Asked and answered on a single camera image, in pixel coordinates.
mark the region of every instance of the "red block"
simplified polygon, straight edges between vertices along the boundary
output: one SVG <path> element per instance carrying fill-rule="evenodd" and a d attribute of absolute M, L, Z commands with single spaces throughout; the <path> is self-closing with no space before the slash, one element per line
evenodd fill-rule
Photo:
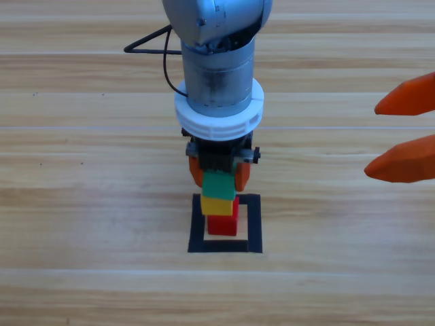
<path fill-rule="evenodd" d="M 236 236 L 239 220 L 239 197 L 233 202 L 232 216 L 207 216 L 209 234 L 211 236 Z"/>

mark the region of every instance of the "black cable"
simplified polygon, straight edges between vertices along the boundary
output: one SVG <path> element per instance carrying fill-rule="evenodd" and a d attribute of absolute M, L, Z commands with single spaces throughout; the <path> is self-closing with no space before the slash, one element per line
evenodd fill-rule
<path fill-rule="evenodd" d="M 164 77 L 166 78 L 166 81 L 168 85 L 176 91 L 178 94 L 183 95 L 185 97 L 188 97 L 186 93 L 183 93 L 182 91 L 178 90 L 169 80 L 168 71 L 167 71 L 167 55 L 181 55 L 181 51 L 174 51 L 174 50 L 168 50 L 168 44 L 169 44 L 169 37 L 171 36 L 172 26 L 168 25 L 166 27 L 163 27 L 162 29 L 159 29 L 158 31 L 144 37 L 143 39 L 140 39 L 134 43 L 131 43 L 129 46 L 126 46 L 124 48 L 125 53 L 145 53 L 145 54 L 163 54 L 163 71 L 164 71 Z M 166 37 L 166 43 L 164 45 L 164 50 L 150 50 L 150 49 L 136 49 L 138 46 L 141 46 L 152 39 L 155 39 L 156 37 L 159 37 L 163 34 L 167 34 Z"/>
<path fill-rule="evenodd" d="M 168 33 L 168 31 L 170 31 L 171 29 L 172 29 L 171 25 L 163 27 L 162 29 L 159 29 L 158 31 L 156 31 L 152 34 L 145 36 L 143 39 L 140 39 L 139 41 L 136 41 L 135 43 L 131 43 L 129 46 L 126 46 L 124 48 L 124 52 L 125 53 L 164 54 L 164 50 L 135 49 L 135 48 L 151 41 L 152 39 L 155 39 L 156 37 L 159 37 L 165 33 Z M 167 54 L 181 55 L 181 51 L 168 50 Z"/>
<path fill-rule="evenodd" d="M 176 91 L 178 94 L 183 95 L 185 97 L 188 97 L 188 95 L 186 93 L 183 93 L 181 90 L 178 90 L 169 80 L 169 76 L 168 76 L 168 70 L 167 70 L 167 66 L 166 66 L 166 57 L 167 57 L 167 50 L 168 50 L 168 44 L 169 44 L 169 37 L 171 36 L 171 31 L 172 31 L 172 27 L 171 29 L 169 29 L 167 36 L 166 36 L 166 42 L 164 44 L 164 53 L 163 53 L 163 72 L 164 72 L 164 77 L 166 78 L 166 81 L 168 82 L 168 84 L 170 85 L 170 87 Z"/>

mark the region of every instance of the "metal cylinder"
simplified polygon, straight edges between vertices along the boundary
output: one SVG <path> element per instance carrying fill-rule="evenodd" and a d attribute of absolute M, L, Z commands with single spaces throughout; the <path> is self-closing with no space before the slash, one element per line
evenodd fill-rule
<path fill-rule="evenodd" d="M 181 43 L 188 103 L 210 117 L 238 114 L 251 103 L 254 78 L 253 38 L 238 50 L 204 54 Z"/>

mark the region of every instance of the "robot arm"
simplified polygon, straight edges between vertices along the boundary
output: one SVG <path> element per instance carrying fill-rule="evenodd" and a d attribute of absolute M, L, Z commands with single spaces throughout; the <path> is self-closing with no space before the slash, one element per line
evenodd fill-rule
<path fill-rule="evenodd" d="M 175 108 L 192 175 L 233 175 L 236 190 L 249 179 L 260 149 L 253 133 L 262 119 L 264 93 L 254 79 L 255 36 L 266 24 L 273 0 L 162 0 L 170 25 L 124 49 L 164 55 L 165 76 L 176 91 Z M 171 30 L 181 52 L 168 51 Z M 164 50 L 136 50 L 167 33 Z M 178 88 L 166 72 L 166 55 L 182 54 L 185 79 Z"/>
<path fill-rule="evenodd" d="M 266 24 L 273 0 L 162 0 L 174 31 L 190 47 L 205 46 Z"/>

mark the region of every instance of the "green block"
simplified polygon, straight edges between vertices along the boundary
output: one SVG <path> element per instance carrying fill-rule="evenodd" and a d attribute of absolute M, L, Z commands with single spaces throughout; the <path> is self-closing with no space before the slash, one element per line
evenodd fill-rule
<path fill-rule="evenodd" d="M 235 176 L 218 171 L 205 171 L 203 179 L 203 195 L 209 198 L 224 200 L 236 199 Z"/>

